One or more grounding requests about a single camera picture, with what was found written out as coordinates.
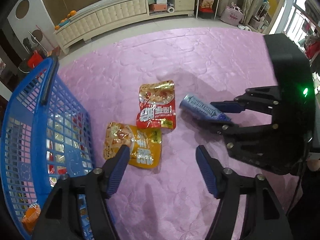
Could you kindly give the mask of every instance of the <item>red snack package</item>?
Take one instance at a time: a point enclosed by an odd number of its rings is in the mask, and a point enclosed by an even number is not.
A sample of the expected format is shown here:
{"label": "red snack package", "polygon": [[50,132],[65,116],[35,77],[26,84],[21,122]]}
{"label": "red snack package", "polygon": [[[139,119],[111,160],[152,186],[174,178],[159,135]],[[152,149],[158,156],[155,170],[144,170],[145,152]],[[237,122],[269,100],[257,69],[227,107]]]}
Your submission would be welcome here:
{"label": "red snack package", "polygon": [[172,80],[141,85],[139,100],[138,128],[176,128],[176,106]]}

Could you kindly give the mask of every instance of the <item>snack bag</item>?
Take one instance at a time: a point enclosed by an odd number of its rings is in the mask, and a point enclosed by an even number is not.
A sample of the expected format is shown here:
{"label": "snack bag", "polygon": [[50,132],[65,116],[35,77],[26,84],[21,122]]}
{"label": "snack bag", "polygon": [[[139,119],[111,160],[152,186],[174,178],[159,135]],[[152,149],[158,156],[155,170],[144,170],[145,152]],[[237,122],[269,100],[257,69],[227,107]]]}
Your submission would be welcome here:
{"label": "snack bag", "polygon": [[117,122],[108,124],[103,157],[113,158],[123,145],[130,148],[129,164],[152,169],[159,164],[161,154],[160,129],[138,130],[136,126]]}
{"label": "snack bag", "polygon": [[28,210],[22,218],[22,225],[29,235],[32,235],[33,229],[35,228],[40,212],[40,206],[37,203],[33,203],[29,206]]}
{"label": "snack bag", "polygon": [[138,128],[176,128],[176,106],[172,80],[141,85],[139,99]]}

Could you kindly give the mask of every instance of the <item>blue gripper pad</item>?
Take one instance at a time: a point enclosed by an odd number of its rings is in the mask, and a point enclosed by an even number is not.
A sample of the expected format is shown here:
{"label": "blue gripper pad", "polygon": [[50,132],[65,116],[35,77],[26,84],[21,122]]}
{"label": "blue gripper pad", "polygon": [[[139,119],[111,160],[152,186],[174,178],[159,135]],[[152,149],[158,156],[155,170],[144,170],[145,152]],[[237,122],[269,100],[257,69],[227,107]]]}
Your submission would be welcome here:
{"label": "blue gripper pad", "polygon": [[120,182],[122,180],[125,168],[128,165],[128,162],[130,160],[130,149],[127,146],[121,146],[119,149],[118,154],[121,154],[121,157],[119,158],[118,162],[115,164],[110,177],[109,177],[109,183],[107,187],[107,194],[109,196],[113,195],[117,192],[118,187],[120,185]]}
{"label": "blue gripper pad", "polygon": [[209,165],[208,158],[212,159],[204,146],[199,145],[196,149],[196,160],[199,169],[209,193],[214,195],[215,198],[218,198],[217,179]]}

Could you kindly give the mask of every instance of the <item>black handle grip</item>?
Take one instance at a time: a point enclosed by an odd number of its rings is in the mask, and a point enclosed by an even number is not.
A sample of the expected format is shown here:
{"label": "black handle grip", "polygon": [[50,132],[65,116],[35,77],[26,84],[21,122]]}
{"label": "black handle grip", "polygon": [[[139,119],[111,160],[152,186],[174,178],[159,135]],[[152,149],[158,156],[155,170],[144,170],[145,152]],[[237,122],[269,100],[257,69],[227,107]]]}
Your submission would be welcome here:
{"label": "black handle grip", "polygon": [[48,103],[50,89],[52,87],[52,82],[54,82],[54,78],[59,68],[59,60],[56,55],[50,56],[53,60],[53,66],[50,68],[50,73],[48,74],[48,79],[44,84],[44,91],[40,98],[40,104],[45,106]]}

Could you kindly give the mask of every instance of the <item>yellow fabric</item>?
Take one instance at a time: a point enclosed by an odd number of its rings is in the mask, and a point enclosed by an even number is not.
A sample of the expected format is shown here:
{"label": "yellow fabric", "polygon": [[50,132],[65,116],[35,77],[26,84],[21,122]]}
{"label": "yellow fabric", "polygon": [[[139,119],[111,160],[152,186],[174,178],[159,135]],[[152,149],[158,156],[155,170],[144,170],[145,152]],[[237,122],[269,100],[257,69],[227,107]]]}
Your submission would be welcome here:
{"label": "yellow fabric", "polygon": [[269,5],[270,5],[270,9],[268,11],[268,14],[272,18],[276,12],[276,9],[278,7],[278,3],[277,3],[277,0],[268,0],[268,1],[269,1]]}

